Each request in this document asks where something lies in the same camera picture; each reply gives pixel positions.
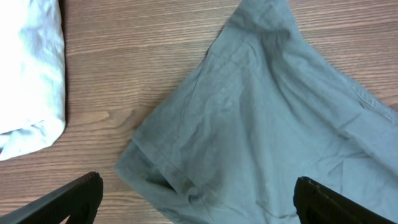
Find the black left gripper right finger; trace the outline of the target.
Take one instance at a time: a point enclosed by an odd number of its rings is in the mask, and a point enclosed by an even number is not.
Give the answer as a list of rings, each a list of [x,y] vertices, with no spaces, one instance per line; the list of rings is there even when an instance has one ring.
[[[301,224],[394,224],[309,177],[299,177],[294,206]]]

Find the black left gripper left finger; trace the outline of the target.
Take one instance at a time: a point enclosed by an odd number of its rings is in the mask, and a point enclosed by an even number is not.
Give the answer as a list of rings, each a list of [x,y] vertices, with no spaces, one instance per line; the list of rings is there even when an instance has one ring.
[[[1,217],[2,224],[92,224],[103,199],[103,180],[89,172]]]

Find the grey shorts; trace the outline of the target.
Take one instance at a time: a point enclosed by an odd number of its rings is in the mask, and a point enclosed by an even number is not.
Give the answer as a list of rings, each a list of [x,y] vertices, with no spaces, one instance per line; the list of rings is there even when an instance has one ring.
[[[298,223],[301,176],[396,222],[397,113],[303,39],[286,1],[243,1],[115,171],[174,223]]]

